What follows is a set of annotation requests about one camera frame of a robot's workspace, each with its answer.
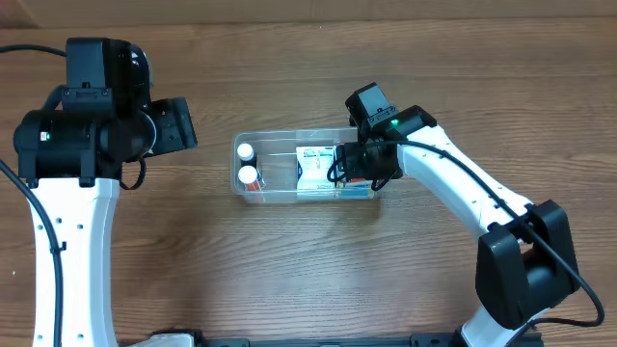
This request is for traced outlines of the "orange bottle white cap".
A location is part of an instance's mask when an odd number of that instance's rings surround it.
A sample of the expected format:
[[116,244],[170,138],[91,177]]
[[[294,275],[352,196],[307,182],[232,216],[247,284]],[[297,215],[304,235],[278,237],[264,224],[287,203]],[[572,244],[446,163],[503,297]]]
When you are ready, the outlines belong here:
[[250,165],[242,166],[237,176],[238,180],[244,185],[246,191],[261,191],[260,173],[256,167]]

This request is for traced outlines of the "dark bottle white cap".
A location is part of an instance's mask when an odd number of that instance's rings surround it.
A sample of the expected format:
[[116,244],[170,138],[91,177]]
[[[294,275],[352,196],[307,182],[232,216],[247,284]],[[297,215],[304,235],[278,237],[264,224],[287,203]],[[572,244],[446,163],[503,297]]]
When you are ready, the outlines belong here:
[[241,143],[236,149],[236,154],[242,167],[250,166],[255,169],[258,167],[257,153],[252,145]]

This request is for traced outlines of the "red medicine box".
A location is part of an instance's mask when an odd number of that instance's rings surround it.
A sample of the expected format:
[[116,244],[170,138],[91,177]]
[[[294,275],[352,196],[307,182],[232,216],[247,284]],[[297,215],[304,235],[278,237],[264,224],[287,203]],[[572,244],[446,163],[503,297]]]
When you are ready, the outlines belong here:
[[371,180],[366,180],[364,178],[350,178],[344,181],[344,187],[346,189],[368,189],[370,190],[372,186]]

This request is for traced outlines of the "blue VapoDrops box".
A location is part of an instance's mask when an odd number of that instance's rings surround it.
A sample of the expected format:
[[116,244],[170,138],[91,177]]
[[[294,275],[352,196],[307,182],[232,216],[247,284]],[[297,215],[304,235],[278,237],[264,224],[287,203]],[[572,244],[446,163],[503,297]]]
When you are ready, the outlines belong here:
[[349,185],[337,188],[335,196],[338,200],[372,200],[375,192],[370,185]]

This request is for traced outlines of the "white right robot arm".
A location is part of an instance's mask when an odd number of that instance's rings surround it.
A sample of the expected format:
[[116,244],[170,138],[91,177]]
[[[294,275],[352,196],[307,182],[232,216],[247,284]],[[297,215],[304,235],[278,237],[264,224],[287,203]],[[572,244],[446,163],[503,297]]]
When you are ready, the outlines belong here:
[[579,289],[568,217],[557,203],[534,203],[512,192],[459,150],[430,114],[418,106],[398,110],[374,83],[353,92],[345,106],[358,139],[337,146],[329,180],[364,179],[379,191],[391,180],[412,177],[477,242],[481,306],[453,344],[520,343],[546,310]]

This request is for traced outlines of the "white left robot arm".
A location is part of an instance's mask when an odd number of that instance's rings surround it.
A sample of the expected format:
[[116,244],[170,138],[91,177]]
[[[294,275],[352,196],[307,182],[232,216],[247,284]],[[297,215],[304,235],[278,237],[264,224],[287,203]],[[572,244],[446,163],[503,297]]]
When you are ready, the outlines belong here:
[[153,100],[137,45],[71,38],[67,81],[13,134],[9,179],[30,204],[37,346],[114,346],[111,231],[122,167],[198,143],[182,97]]

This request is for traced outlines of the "white medicine box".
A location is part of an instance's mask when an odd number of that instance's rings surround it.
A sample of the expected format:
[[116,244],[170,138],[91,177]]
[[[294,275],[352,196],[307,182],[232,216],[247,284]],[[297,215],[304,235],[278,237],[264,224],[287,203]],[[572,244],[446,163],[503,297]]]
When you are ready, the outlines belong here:
[[335,161],[333,147],[296,147],[298,200],[333,200],[335,184],[327,173]]

